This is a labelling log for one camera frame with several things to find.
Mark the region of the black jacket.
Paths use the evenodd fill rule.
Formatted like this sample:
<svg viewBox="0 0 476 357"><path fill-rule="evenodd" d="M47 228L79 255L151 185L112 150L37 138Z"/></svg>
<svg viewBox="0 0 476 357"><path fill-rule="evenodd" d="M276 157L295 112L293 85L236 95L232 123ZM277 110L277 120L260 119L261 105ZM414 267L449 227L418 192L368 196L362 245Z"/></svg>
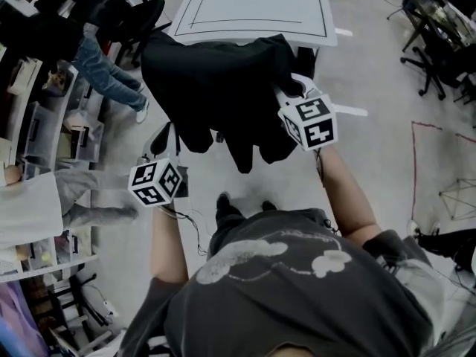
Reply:
<svg viewBox="0 0 476 357"><path fill-rule="evenodd" d="M206 153L220 133L237 169L247 174L253 148L273 164L288 158L296 142L278 116L279 88L303 92L292 79L295 56L281 34L246 45L200 42L183 45L155 30L141 53L141 73L189 151Z"/></svg>

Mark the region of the person's black trousers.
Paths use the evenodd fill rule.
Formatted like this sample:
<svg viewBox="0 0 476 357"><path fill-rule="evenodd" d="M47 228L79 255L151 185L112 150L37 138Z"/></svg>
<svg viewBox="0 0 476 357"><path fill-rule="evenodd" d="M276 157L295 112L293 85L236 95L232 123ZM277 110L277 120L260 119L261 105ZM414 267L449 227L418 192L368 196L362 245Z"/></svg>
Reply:
<svg viewBox="0 0 476 357"><path fill-rule="evenodd" d="M286 218L287 212L278 209L246 217L231 204L226 216L216 215L217 230L211 238L207 259L217 254L239 259L283 253L286 246L274 238L286 228Z"/></svg>

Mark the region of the person's grey printed t-shirt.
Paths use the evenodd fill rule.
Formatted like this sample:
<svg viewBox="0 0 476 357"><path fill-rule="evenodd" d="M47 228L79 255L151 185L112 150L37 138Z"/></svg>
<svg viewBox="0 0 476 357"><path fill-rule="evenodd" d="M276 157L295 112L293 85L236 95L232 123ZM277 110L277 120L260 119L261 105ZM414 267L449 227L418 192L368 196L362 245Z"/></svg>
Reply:
<svg viewBox="0 0 476 357"><path fill-rule="evenodd" d="M321 210L272 210L220 234L186 283L153 279L118 356L421 357L444 300L412 239L388 230L357 246Z"/></svg>

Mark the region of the row of clear storage bins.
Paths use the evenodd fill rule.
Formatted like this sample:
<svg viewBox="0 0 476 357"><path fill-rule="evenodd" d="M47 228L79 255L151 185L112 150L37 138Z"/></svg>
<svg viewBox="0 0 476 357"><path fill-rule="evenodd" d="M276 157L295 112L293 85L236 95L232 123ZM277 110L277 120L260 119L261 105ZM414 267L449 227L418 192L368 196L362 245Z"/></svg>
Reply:
<svg viewBox="0 0 476 357"><path fill-rule="evenodd" d="M36 91L27 105L20 156L49 170L60 162L98 162L104 133L99 120L102 103L103 96L78 76L61 97Z"/></svg>

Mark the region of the person's left forearm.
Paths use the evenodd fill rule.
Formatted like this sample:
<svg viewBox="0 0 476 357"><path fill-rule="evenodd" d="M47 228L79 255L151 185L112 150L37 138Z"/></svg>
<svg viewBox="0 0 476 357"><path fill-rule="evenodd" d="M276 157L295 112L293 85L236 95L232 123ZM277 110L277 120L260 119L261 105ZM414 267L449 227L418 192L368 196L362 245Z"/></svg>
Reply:
<svg viewBox="0 0 476 357"><path fill-rule="evenodd" d="M166 283L186 283L189 277L177 218L160 207L152 212L151 246L152 276Z"/></svg>

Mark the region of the white table with black lines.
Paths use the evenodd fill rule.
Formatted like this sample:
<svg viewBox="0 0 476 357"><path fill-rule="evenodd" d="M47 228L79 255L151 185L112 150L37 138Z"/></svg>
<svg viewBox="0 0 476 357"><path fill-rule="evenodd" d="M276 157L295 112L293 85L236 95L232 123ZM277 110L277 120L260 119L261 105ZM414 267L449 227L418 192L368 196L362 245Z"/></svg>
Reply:
<svg viewBox="0 0 476 357"><path fill-rule="evenodd" d="M292 47L338 44L329 0L183 0L168 30L184 45L281 34Z"/></svg>

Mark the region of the person's right forearm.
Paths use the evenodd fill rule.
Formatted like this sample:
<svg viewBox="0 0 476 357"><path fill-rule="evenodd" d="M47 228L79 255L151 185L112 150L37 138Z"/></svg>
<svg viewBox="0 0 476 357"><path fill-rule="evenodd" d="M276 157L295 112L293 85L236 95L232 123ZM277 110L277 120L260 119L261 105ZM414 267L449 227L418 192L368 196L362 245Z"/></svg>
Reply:
<svg viewBox="0 0 476 357"><path fill-rule="evenodd" d="M336 149L332 146L322 148L317 163L341 235L358 245L379 235L382 230L373 209Z"/></svg>

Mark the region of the person's left black shoe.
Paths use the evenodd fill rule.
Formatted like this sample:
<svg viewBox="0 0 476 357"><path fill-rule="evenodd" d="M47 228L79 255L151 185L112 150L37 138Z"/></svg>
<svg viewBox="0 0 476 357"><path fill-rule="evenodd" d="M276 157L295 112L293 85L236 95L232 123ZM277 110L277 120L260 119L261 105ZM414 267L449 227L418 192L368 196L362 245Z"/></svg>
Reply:
<svg viewBox="0 0 476 357"><path fill-rule="evenodd" d="M231 209L230 196L227 192L221 193L216 200L216 215L226 216Z"/></svg>

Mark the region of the dark cluttered desk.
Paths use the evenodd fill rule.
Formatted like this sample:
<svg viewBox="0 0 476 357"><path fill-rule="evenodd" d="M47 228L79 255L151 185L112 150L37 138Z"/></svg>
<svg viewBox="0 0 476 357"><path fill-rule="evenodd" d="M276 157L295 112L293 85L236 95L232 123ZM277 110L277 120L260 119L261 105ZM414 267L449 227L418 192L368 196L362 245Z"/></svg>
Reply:
<svg viewBox="0 0 476 357"><path fill-rule="evenodd" d="M404 33L407 42L403 51L430 27L456 48L476 44L476 0L402 0L386 19L397 13L402 13L413 28Z"/></svg>

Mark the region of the red floor tape line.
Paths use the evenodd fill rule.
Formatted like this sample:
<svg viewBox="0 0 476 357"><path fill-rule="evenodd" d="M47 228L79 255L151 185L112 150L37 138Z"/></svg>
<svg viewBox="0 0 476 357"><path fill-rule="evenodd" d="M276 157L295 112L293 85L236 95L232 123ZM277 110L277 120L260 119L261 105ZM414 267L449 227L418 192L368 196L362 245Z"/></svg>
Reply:
<svg viewBox="0 0 476 357"><path fill-rule="evenodd" d="M423 226L450 222L439 192L458 178L476 179L476 138L431 123L411 123L411 218Z"/></svg>

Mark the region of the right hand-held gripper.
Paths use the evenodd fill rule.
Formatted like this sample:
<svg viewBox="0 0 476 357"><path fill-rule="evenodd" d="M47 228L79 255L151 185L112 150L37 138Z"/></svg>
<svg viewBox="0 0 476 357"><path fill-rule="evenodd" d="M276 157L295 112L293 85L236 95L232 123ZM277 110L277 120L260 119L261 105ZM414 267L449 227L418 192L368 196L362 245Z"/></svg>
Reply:
<svg viewBox="0 0 476 357"><path fill-rule="evenodd" d="M274 94L280 104L278 116L288 135L304 151L320 149L337 141L337 121L327 94L314 81L292 73L292 79L301 86L301 97L288 97L274 85Z"/></svg>

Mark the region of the black metal frame stool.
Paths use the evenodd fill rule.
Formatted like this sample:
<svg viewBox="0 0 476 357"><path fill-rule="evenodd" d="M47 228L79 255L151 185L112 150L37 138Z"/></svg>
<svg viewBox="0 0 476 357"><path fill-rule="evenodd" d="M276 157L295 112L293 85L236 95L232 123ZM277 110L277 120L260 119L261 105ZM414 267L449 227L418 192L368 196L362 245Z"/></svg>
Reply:
<svg viewBox="0 0 476 357"><path fill-rule="evenodd" d="M40 276L22 280L20 286L51 356L85 356L112 340L109 323L86 300L84 283L77 277L70 277L57 289L46 286Z"/></svg>

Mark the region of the thin metal frame stand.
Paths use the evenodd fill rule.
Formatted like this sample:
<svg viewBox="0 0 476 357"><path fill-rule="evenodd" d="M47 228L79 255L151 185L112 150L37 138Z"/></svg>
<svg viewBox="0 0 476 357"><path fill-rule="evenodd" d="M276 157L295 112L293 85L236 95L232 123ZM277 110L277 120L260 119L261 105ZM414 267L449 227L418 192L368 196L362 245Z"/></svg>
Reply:
<svg viewBox="0 0 476 357"><path fill-rule="evenodd" d="M457 178L439 197L451 221L476 218L476 178Z"/></svg>

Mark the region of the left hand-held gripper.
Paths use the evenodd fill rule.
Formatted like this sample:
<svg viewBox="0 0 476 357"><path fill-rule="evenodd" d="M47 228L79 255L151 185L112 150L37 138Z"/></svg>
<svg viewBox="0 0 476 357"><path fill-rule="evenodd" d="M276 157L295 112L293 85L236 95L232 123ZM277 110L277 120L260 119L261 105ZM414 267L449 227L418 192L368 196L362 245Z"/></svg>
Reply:
<svg viewBox="0 0 476 357"><path fill-rule="evenodd" d="M155 158L167 150L165 157ZM174 123L156 130L143 148L143 155L130 170L128 191L146 208L169 205L188 197L187 168L180 165L180 137Z"/></svg>

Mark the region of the black swivel chair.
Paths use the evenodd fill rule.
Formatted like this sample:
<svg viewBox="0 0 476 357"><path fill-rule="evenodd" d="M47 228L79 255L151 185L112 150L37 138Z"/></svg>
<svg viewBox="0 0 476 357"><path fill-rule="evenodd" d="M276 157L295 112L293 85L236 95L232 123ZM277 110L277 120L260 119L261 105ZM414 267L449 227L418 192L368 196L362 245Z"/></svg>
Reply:
<svg viewBox="0 0 476 357"><path fill-rule="evenodd" d="M428 92L430 82L434 81L439 100L444 100L443 84L455 89L461 84L461 77L476 73L476 43L454 50L434 33L423 31L420 35L425 43L424 49L414 46L412 51L420 56L421 62L407 57L401 57L400 62L409 62L425 72L425 87L418 91L420 97Z"/></svg>

